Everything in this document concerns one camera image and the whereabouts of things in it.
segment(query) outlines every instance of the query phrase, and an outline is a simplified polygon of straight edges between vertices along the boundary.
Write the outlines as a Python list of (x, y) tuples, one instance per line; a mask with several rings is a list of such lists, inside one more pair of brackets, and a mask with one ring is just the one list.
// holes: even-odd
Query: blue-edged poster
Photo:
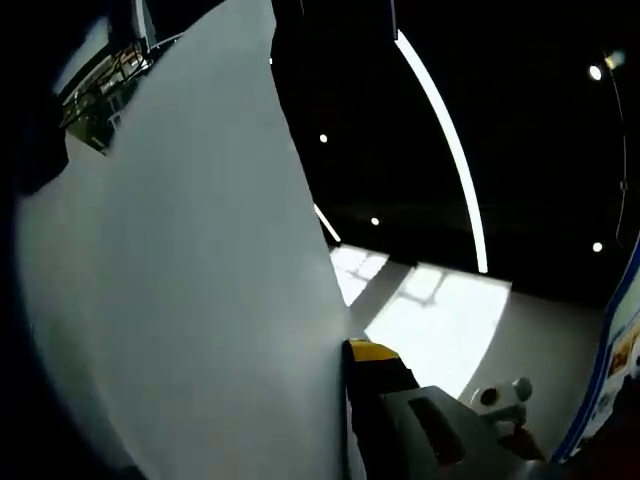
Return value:
[(578, 415), (553, 460), (576, 454), (614, 414), (614, 402), (625, 379), (640, 375), (640, 249), (631, 261), (607, 308), (600, 347), (588, 391)]

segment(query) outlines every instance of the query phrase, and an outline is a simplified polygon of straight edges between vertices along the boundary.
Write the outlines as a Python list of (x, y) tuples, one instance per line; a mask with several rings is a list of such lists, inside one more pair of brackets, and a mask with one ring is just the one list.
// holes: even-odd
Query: curved led light strip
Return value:
[(480, 220), (480, 207), (478, 207), (478, 199), (476, 198), (476, 191), (473, 188), (473, 181), (471, 180), (471, 172), (469, 172), (469, 165), (467, 165), (467, 159), (464, 156), (462, 150), (462, 144), (458, 138), (451, 116), (447, 111), (447, 107), (436, 88), (436, 84), (429, 76), (426, 67), (420, 60), (420, 57), (413, 49), (407, 38), (403, 33), (398, 30), (398, 39), (396, 45), (404, 55), (405, 60), (409, 63), (409, 66), (413, 70), (413, 73), (418, 78), (420, 85), (424, 93), (427, 94), (429, 102), (433, 110), (436, 112), (442, 131), (447, 138), (451, 155), (456, 163), (458, 169), (458, 175), (460, 176), (460, 183), (462, 183), (462, 190), (464, 192), (464, 198), (467, 202), (467, 209), (469, 210), (469, 218), (471, 219), (471, 230), (473, 231), (473, 240), (476, 244), (476, 257), (478, 258), (478, 271), (480, 273), (487, 273), (487, 250), (484, 244), (484, 232), (482, 230), (482, 220)]
[(340, 238), (340, 236), (338, 235), (338, 232), (336, 232), (334, 230), (334, 228), (331, 226), (331, 224), (329, 223), (329, 220), (327, 220), (327, 217), (324, 216), (324, 214), (320, 211), (320, 209), (318, 208), (318, 206), (314, 203), (313, 204), (313, 209), (316, 212), (316, 215), (318, 215), (318, 218), (320, 219), (320, 221), (322, 222), (322, 224), (327, 227), (327, 230), (329, 230), (329, 233), (331, 234), (331, 236), (333, 237), (333, 239), (340, 243), (342, 241), (342, 239)]

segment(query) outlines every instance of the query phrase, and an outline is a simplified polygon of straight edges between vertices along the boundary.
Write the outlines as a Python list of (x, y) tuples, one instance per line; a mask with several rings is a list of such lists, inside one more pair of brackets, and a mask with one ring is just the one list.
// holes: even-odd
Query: gray machine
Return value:
[(498, 443), (495, 421), (485, 418), (437, 387), (382, 397), (401, 445), (407, 480), (559, 479), (562, 470), (523, 460)]

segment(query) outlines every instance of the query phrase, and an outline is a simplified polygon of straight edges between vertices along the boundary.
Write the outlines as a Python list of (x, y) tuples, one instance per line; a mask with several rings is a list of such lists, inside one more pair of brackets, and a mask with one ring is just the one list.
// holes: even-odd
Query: yellow object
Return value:
[(349, 340), (351, 350), (353, 351), (353, 358), (356, 362), (371, 362), (376, 360), (391, 360), (392, 358), (400, 358), (400, 356), (385, 347), (377, 343), (368, 342), (366, 340)]

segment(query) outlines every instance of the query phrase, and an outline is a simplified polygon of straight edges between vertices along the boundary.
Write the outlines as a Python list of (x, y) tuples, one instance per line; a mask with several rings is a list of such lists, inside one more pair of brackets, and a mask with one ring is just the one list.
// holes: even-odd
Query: black ceiling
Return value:
[[(281, 105), (314, 200), (343, 242), (477, 271), (458, 173), (393, 43), (388, 1), (274, 5)], [(640, 23), (631, 8), (608, 2), (515, 13), (395, 1), (397, 26), (431, 74), (465, 150), (489, 275), (516, 290), (604, 307), (622, 276), (640, 226)], [(613, 49), (626, 53), (615, 71), (624, 125), (611, 80), (587, 75)], [(629, 190), (618, 243), (623, 130)], [(599, 254), (596, 241), (604, 245)]]

